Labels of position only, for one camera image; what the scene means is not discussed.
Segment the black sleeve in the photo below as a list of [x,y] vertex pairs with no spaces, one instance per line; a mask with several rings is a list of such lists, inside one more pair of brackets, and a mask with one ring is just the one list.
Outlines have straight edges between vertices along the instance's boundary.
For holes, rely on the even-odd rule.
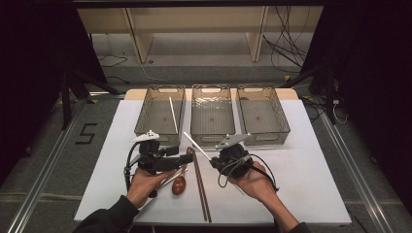
[[125,197],[109,210],[97,210],[86,217],[73,232],[125,232],[139,211]]
[[310,233],[310,230],[305,222],[300,222],[294,229],[289,233]]

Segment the metal rail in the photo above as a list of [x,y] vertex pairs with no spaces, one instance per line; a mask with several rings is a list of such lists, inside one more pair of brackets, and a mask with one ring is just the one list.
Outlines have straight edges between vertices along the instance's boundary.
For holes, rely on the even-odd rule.
[[79,113],[82,111],[83,107],[86,104],[86,100],[80,100],[75,106],[73,112],[73,119],[70,121],[66,130],[61,131],[60,136],[57,139],[57,142],[54,144],[53,149],[43,166],[42,171],[28,192],[23,204],[18,209],[15,217],[12,220],[11,225],[9,226],[9,233],[22,232],[28,220],[30,219],[31,214],[33,213],[34,208],[39,200],[40,195],[42,194],[48,180],[54,170],[54,167],[63,152],[64,147],[67,143],[67,138],[70,135],[74,124],[79,116]]
[[[318,103],[322,103],[322,100],[318,97],[316,99]],[[332,125],[331,122],[327,119],[325,115],[321,116],[322,121],[327,129],[327,132],[330,135],[333,143],[335,144],[340,157],[342,158],[343,163],[354,183],[360,198],[366,207],[369,215],[376,227],[378,232],[386,233],[386,232],[394,232],[391,228],[389,221],[377,201],[375,195],[373,194],[372,190],[369,188],[365,178],[363,177],[360,168],[358,167],[355,159],[351,155],[351,152],[346,147],[346,144],[340,135],[339,131],[337,130],[335,125]]]

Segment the person's right hand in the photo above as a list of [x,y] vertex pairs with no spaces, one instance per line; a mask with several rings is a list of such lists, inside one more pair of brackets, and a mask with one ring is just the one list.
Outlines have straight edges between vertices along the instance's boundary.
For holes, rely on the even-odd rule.
[[[266,172],[264,167],[256,161],[254,166]],[[238,179],[229,178],[229,181],[238,185],[246,194],[261,202],[277,219],[283,232],[289,232],[299,224],[297,219],[279,199],[271,181],[263,174],[250,169],[245,176]]]
[[[254,162],[254,166],[261,171],[266,172],[264,167],[257,161]],[[229,178],[229,181],[239,186],[246,194],[260,202],[263,197],[266,197],[269,194],[276,195],[270,180],[253,169],[250,169],[245,176],[238,179]]]

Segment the person's left hand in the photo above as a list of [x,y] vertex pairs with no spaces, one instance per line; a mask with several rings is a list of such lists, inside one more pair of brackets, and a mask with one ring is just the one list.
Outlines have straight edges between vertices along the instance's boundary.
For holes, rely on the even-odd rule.
[[175,170],[152,175],[140,168],[136,169],[127,191],[126,198],[137,208],[141,208],[148,200],[149,194],[153,190],[160,188],[160,183],[176,173]]

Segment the white stick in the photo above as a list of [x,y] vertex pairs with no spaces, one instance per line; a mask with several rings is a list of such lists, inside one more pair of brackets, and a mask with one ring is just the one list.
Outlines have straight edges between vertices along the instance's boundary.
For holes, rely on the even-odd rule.
[[173,103],[172,103],[172,98],[169,96],[169,102],[170,102],[170,108],[172,108],[172,116],[173,116],[173,122],[175,122],[175,129],[176,133],[178,134],[178,125],[176,124],[176,118],[175,118],[175,111],[173,110]]
[[186,132],[183,132],[183,134],[185,134],[185,136],[194,144],[195,147],[197,147],[197,148],[200,150],[200,152],[203,153],[203,155],[205,155],[205,156],[207,157],[207,159],[212,160],[212,158],[210,158],[210,157],[205,153],[205,151],[203,151],[203,149],[202,149]]

